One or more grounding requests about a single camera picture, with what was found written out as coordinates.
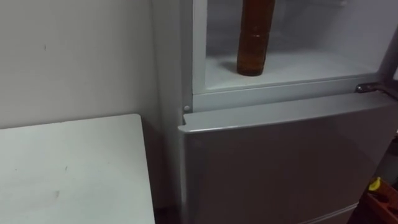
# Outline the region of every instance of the yellow object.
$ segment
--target yellow object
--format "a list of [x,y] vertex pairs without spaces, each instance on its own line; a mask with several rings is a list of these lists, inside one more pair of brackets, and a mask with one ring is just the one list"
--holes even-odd
[[376,180],[369,185],[370,191],[376,191],[380,187],[380,177],[377,177]]

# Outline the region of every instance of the table top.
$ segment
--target table top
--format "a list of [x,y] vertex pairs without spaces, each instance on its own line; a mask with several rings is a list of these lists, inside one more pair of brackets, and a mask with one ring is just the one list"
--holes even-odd
[[141,117],[0,130],[0,223],[154,224]]

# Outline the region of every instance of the plastic bottle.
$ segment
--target plastic bottle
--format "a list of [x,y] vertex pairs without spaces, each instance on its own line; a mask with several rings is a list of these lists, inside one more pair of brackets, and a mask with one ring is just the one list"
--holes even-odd
[[243,0],[237,70],[241,75],[262,74],[275,0]]

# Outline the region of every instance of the silver refrigerator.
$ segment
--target silver refrigerator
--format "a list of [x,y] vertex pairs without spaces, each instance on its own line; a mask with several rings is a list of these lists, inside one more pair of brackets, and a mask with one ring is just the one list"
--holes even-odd
[[184,224],[344,224],[398,128],[398,1],[276,0],[236,73],[243,0],[152,0]]

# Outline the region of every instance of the refrigerator door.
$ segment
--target refrigerator door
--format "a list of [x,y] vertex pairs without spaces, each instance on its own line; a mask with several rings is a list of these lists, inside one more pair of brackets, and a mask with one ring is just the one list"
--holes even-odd
[[336,214],[356,206],[397,130],[398,103],[352,93],[184,118],[189,224],[344,223]]

